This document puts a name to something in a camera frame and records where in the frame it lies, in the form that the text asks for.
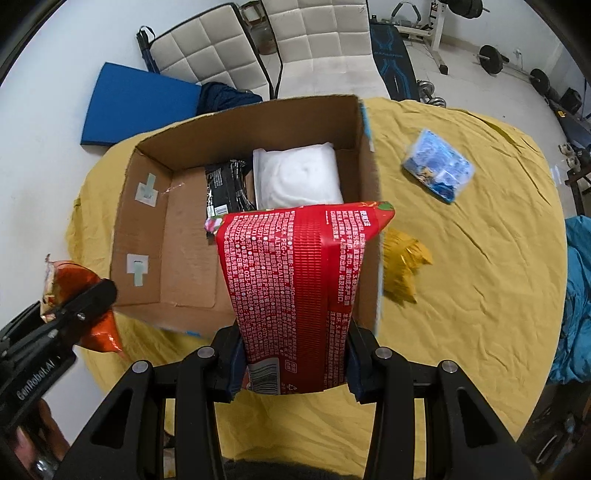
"yellow plastic bag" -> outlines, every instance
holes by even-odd
[[[432,265],[431,252],[417,239],[390,227],[384,239],[384,292],[394,301],[416,303],[414,274]]]

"blue package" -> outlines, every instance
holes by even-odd
[[[402,166],[447,203],[456,199],[474,175],[474,165],[430,130],[421,132]]]

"blue mat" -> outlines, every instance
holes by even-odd
[[[201,87],[105,63],[90,99],[81,145],[111,146],[196,115]]]

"open cardboard box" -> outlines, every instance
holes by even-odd
[[[211,338],[234,322],[217,247],[207,241],[203,166],[331,142],[345,202],[381,200],[359,99],[273,100],[201,116],[140,142],[129,161],[111,260],[115,309],[152,325]],[[365,248],[354,318],[374,330],[381,296],[379,237]]]

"white plastic package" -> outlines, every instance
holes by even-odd
[[[343,203],[332,144],[252,154],[259,210]]]

